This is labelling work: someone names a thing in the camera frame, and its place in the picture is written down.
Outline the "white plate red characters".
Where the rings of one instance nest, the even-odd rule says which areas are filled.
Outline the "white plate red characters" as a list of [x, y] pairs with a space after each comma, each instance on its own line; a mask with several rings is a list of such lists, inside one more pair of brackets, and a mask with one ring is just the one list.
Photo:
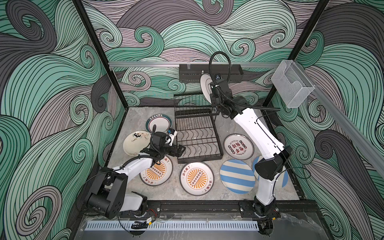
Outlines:
[[237, 160], [247, 160], [254, 154], [253, 143], [244, 135], [231, 134], [224, 140], [224, 149], [229, 156]]

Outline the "blue striped plate large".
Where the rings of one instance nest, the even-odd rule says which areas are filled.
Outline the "blue striped plate large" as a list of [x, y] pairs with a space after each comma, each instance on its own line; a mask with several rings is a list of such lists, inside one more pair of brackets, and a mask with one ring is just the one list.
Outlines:
[[223, 185], [233, 193], [247, 194], [255, 186], [256, 177], [249, 165], [241, 160], [228, 160], [220, 168]]

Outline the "black wire dish rack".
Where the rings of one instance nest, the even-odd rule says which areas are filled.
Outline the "black wire dish rack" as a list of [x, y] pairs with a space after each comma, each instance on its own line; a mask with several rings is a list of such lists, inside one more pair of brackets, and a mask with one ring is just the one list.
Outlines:
[[222, 159], [224, 153], [215, 124], [219, 112], [203, 93], [174, 95], [174, 115], [177, 143], [186, 148], [178, 157], [179, 164]]

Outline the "orange sunburst plate centre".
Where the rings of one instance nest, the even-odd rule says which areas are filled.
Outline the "orange sunburst plate centre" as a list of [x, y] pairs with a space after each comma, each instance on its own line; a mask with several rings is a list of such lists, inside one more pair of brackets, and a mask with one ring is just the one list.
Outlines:
[[214, 182], [214, 173], [205, 163], [186, 164], [180, 173], [182, 188], [192, 196], [206, 195], [213, 189]]

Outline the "aluminium rail back wall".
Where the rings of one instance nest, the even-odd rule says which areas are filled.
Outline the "aluminium rail back wall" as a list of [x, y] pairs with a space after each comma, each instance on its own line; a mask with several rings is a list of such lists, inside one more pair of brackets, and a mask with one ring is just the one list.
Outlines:
[[[209, 62], [124, 62], [124, 61], [115, 61], [108, 62], [109, 67], [111, 68], [177, 68], [180, 65], [208, 65]], [[277, 68], [280, 65], [278, 63], [261, 63], [261, 62], [239, 62], [234, 63], [235, 65], [241, 65], [244, 68]]]

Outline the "orange sunburst plate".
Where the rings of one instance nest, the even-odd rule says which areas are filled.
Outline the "orange sunburst plate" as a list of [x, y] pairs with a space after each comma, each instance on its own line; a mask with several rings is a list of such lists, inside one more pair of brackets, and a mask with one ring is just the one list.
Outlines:
[[213, 189], [214, 182], [214, 173], [205, 163], [186, 164], [180, 173], [182, 188], [192, 196], [206, 195]]
[[172, 175], [173, 163], [169, 156], [164, 156], [162, 160], [152, 167], [140, 173], [141, 180], [148, 186], [159, 186], [164, 184]]

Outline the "cream plate black drawing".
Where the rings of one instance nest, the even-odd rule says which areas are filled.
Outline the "cream plate black drawing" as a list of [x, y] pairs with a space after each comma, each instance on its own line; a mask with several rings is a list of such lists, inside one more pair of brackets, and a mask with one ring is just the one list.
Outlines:
[[137, 156], [141, 150], [150, 145], [151, 134], [147, 131], [136, 131], [129, 134], [123, 142], [123, 150], [129, 156]]

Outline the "aluminium rail wall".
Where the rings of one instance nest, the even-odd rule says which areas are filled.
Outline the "aluminium rail wall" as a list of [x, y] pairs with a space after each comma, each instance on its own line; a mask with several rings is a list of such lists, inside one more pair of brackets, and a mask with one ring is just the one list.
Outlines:
[[[177, 68], [180, 65], [208, 65], [209, 62], [124, 62], [124, 61], [115, 61], [108, 62], [109, 67], [111, 68]], [[239, 62], [234, 63], [235, 65], [241, 65], [244, 68], [277, 68], [280, 65], [278, 63], [261, 63], [261, 62]]]
[[368, 74], [331, 74], [315, 65], [304, 69], [298, 64], [299, 76], [315, 89], [313, 94], [331, 117], [352, 140], [363, 157], [380, 176], [384, 175], [384, 78], [370, 87]]

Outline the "white plate green flower outline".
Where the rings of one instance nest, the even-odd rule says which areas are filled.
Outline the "white plate green flower outline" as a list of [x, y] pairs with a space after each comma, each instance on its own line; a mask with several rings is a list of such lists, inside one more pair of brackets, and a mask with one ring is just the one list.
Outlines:
[[212, 79], [208, 74], [203, 74], [201, 75], [200, 78], [200, 85], [201, 85], [201, 90], [202, 93], [205, 97], [205, 99], [211, 104], [211, 96], [210, 94], [212, 93], [212, 88], [210, 83], [212, 83]]

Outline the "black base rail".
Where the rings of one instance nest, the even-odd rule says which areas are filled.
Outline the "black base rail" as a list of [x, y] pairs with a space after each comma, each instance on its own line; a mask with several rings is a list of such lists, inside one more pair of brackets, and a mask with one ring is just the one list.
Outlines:
[[177, 214], [229, 214], [252, 220], [277, 219], [281, 214], [317, 212], [319, 210], [315, 201], [293, 200], [275, 201], [272, 208], [261, 214], [259, 207], [251, 200], [217, 200], [217, 201], [160, 201], [147, 200], [136, 211], [117, 212], [122, 219], [142, 220], [149, 217], [169, 219]]

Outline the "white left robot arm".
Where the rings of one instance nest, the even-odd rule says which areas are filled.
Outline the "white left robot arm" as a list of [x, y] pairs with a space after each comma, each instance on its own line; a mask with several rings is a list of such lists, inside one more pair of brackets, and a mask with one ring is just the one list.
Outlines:
[[143, 216], [147, 211], [148, 198], [136, 192], [127, 194], [127, 185], [164, 157], [182, 156], [186, 147], [176, 145], [177, 134], [174, 129], [158, 132], [153, 126], [149, 143], [136, 148], [139, 151], [137, 156], [114, 168], [103, 167], [91, 178], [93, 182], [84, 200], [85, 207], [108, 219]]

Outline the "clear acrylic wall box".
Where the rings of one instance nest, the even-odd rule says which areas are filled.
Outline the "clear acrylic wall box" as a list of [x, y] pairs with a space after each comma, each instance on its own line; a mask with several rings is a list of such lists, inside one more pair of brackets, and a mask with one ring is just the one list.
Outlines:
[[293, 60], [283, 60], [271, 80], [289, 109], [298, 108], [315, 89], [303, 66]]

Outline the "orange sunburst plate left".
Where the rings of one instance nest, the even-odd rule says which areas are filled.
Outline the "orange sunburst plate left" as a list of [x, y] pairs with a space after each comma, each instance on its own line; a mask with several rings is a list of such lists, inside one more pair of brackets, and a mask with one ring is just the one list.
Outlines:
[[164, 156], [162, 160], [152, 167], [140, 173], [141, 180], [148, 186], [159, 186], [164, 184], [172, 175], [173, 163], [169, 156]]

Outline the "black wall-mounted tray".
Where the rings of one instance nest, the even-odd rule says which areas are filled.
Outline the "black wall-mounted tray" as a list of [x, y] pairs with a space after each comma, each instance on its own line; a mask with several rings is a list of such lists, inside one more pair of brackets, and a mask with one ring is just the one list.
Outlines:
[[[224, 80], [228, 78], [229, 66], [222, 64], [212, 64], [212, 73], [220, 74]], [[179, 67], [179, 80], [181, 83], [199, 83], [203, 74], [210, 75], [208, 64], [182, 64]], [[229, 83], [240, 83], [243, 79], [244, 71], [240, 65], [231, 66]]]

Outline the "green-rimmed white plate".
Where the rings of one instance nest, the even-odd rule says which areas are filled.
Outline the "green-rimmed white plate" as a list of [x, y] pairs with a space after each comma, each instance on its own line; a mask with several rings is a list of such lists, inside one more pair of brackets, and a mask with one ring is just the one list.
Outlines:
[[173, 121], [168, 115], [155, 114], [146, 121], [147, 132], [152, 133], [154, 125], [156, 125], [157, 132], [165, 133], [173, 126]]

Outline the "blue striped plate right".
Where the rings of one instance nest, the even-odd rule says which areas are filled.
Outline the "blue striped plate right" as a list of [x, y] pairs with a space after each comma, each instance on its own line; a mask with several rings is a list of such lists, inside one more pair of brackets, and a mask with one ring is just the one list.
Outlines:
[[[255, 175], [255, 178], [259, 181], [260, 180], [260, 176], [259, 174], [257, 173], [256, 169], [255, 169], [255, 165], [259, 162], [259, 160], [262, 159], [262, 156], [258, 156], [256, 157], [254, 160], [253, 160], [253, 163], [251, 165], [252, 167], [252, 170], [254, 172], [254, 175]], [[288, 182], [290, 180], [290, 177], [289, 177], [289, 174], [287, 172], [283, 172], [279, 175], [278, 179], [276, 180], [276, 189], [282, 189], [284, 188]]]

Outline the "aluminium rail right wall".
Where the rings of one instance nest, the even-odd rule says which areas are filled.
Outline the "aluminium rail right wall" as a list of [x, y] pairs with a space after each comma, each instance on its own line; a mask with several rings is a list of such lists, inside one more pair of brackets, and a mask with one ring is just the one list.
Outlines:
[[313, 94], [331, 117], [352, 140], [363, 157], [380, 176], [384, 175], [384, 78], [370, 87], [368, 74], [331, 74], [315, 65], [304, 69], [298, 64], [299, 76], [315, 89]]

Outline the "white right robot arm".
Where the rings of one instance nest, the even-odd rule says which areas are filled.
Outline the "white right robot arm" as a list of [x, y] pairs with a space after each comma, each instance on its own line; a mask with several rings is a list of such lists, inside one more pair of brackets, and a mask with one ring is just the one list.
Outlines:
[[[221, 74], [213, 73], [212, 62], [216, 55], [223, 55], [229, 63], [226, 80]], [[257, 195], [254, 198], [254, 210], [260, 217], [278, 218], [280, 213], [276, 207], [275, 184], [293, 149], [289, 146], [285, 147], [270, 133], [254, 112], [257, 107], [251, 106], [242, 96], [233, 97], [229, 88], [231, 70], [231, 60], [226, 53], [221, 51], [213, 53], [209, 61], [209, 74], [213, 81], [210, 84], [211, 104], [223, 116], [229, 117], [240, 125], [261, 151], [263, 159], [255, 165], [260, 180]]]

